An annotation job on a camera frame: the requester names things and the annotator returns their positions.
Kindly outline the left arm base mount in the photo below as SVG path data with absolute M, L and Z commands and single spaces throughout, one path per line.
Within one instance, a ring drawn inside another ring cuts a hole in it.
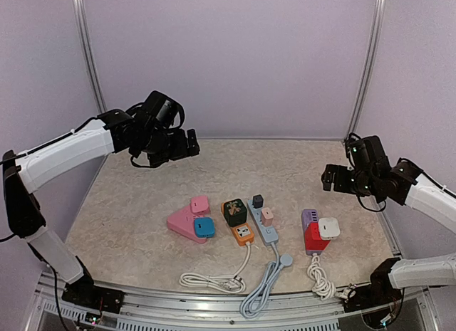
M 66 284 L 62 299 L 81 307 L 101 312 L 120 313 L 125 293 L 121 290 L 95 285 L 83 279 Z

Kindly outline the pale pink charger plug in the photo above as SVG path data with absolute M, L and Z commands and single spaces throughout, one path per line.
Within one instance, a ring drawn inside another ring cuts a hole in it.
M 269 207 L 264 207 L 261 209 L 260 219 L 264 227 L 269 227 L 272 225 L 274 214 Z

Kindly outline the white charger plug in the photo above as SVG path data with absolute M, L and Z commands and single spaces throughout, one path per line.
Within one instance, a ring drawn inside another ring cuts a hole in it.
M 322 240 L 329 241 L 340 236 L 341 230 L 338 220 L 333 217 L 321 218 L 318 220 L 318 232 Z

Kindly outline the aluminium corner post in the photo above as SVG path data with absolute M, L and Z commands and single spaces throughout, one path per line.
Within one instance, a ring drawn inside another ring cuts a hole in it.
M 95 59 L 93 56 L 93 50 L 90 42 L 90 32 L 88 28 L 88 22 L 86 18 L 86 11 L 84 0 L 72 0 L 73 9 L 76 17 L 76 24 L 78 29 L 79 39 L 81 41 L 81 48 L 90 87 L 93 91 L 95 103 L 99 113 L 107 111 L 103 92 L 100 86 L 100 80 L 98 77 L 98 71 L 96 69 Z
M 383 25 L 383 17 L 385 13 L 385 3 L 386 0 L 375 0 L 373 20 L 370 28 L 366 57 L 364 60 L 363 70 L 361 73 L 361 81 L 358 86 L 355 105 L 351 113 L 351 118 L 348 124 L 348 129 L 344 140 L 347 140 L 350 137 L 350 135 L 356 131 L 359 121 L 361 119 L 361 114 L 366 102 L 366 96 L 368 94 L 368 89 L 375 65 L 375 58 L 378 50 L 378 44 Z

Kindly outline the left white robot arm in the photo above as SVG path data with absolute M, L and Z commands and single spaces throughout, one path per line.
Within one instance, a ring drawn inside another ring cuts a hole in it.
M 44 184 L 92 159 L 123 150 L 130 153 L 131 160 L 145 153 L 149 168 L 198 155 L 196 132 L 174 127 L 176 118 L 185 119 L 182 109 L 110 110 L 32 150 L 19 154 L 8 151 L 3 156 L 4 202 L 12 234 L 24 239 L 38 258 L 72 285 L 73 296 L 86 306 L 95 305 L 100 291 L 82 262 L 47 227 L 34 194 Z

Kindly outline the red cube socket adapter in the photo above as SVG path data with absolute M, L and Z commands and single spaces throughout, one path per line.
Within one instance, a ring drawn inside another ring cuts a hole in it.
M 304 241 L 306 251 L 312 254 L 324 251 L 331 240 L 322 240 L 318 232 L 318 222 L 311 222 L 304 232 Z

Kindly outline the dark grey charger plug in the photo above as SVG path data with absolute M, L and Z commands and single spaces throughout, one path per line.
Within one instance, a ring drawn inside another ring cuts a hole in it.
M 252 197 L 252 205 L 255 209 L 260 209 L 264 205 L 264 198 L 261 194 L 254 195 Z

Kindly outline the right aluminium corner post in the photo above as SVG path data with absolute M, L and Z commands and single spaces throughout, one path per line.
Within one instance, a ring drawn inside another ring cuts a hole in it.
M 366 102 L 366 96 L 368 94 L 368 89 L 375 65 L 375 58 L 378 50 L 378 44 L 383 25 L 383 17 L 385 13 L 385 3 L 386 0 L 375 0 L 373 20 L 370 28 L 366 57 L 364 60 L 363 70 L 361 73 L 361 81 L 358 86 L 355 105 L 351 113 L 351 118 L 348 124 L 348 129 L 344 140 L 347 140 L 350 137 L 350 135 L 356 131 L 359 121 L 361 119 L 361 114 Z

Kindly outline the orange power strip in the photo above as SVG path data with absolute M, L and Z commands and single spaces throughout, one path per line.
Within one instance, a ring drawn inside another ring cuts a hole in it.
M 239 246 L 246 246 L 254 242 L 254 232 L 248 223 L 231 227 L 231 231 Z

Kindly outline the aluminium front rail frame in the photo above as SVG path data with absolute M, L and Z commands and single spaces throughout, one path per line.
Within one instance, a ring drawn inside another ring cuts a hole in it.
M 104 311 L 91 325 L 95 310 L 55 299 L 65 286 L 43 272 L 21 330 L 367 330 L 372 310 L 345 312 L 337 299 L 322 301 L 312 293 L 273 294 L 263 313 L 247 320 L 239 313 L 242 297 L 176 293 L 103 281 L 97 286 L 124 293 L 118 313 Z

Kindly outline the light blue power strip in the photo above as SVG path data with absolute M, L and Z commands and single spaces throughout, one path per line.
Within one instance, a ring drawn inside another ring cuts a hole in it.
M 261 217 L 262 217 L 261 213 L 262 213 L 263 208 L 256 208 L 254 206 L 254 202 L 252 199 L 249 199 L 247 201 L 247 208 L 248 208 L 249 214 L 256 226 L 256 229 L 261 236 L 263 244 L 265 246 L 271 246 L 272 244 L 277 244 L 279 241 L 279 235 L 278 235 L 276 229 L 272 225 L 265 226 L 261 219 Z

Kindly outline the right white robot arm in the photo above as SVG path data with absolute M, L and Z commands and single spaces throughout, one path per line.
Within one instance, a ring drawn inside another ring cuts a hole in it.
M 378 203 L 390 199 L 401 206 L 430 217 L 455 232 L 455 193 L 451 192 L 408 159 L 389 164 L 372 163 L 349 169 L 328 164 L 321 175 L 323 190 L 353 194 L 361 199 L 374 196 Z M 377 278 L 367 285 L 364 298 L 380 305 L 395 289 L 413 286 L 455 284 L 455 254 L 421 259 L 400 259 L 388 269 L 387 278 Z

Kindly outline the purple power strip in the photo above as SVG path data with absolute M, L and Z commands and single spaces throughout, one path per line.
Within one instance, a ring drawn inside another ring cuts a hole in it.
M 301 214 L 301 222 L 302 222 L 302 228 L 303 228 L 303 234 L 304 232 L 306 231 L 307 227 L 309 226 L 309 224 L 311 222 L 318 222 L 319 220 L 319 217 L 318 217 L 318 213 L 317 213 L 317 210 L 315 209 L 304 209 L 302 211 L 302 214 Z M 321 255 L 323 253 L 323 251 L 321 253 L 308 253 L 306 251 L 306 254 L 308 256 L 312 256 L 313 254 L 317 254 L 317 255 Z

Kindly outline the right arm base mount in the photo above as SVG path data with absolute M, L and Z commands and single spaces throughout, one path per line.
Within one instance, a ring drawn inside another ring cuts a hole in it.
M 354 296 L 343 303 L 344 312 L 354 312 L 374 308 L 379 305 L 393 303 L 401 300 L 401 289 L 393 288 L 388 277 L 391 268 L 400 259 L 398 257 L 387 258 L 370 275 L 370 283 L 358 286 Z

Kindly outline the pink triangular power socket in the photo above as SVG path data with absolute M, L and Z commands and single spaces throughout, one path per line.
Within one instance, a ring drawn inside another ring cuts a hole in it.
M 189 240 L 203 244 L 207 242 L 207 238 L 199 238 L 195 233 L 195 219 L 197 218 L 200 216 L 193 214 L 190 207 L 185 206 L 167 217 L 167 227 Z

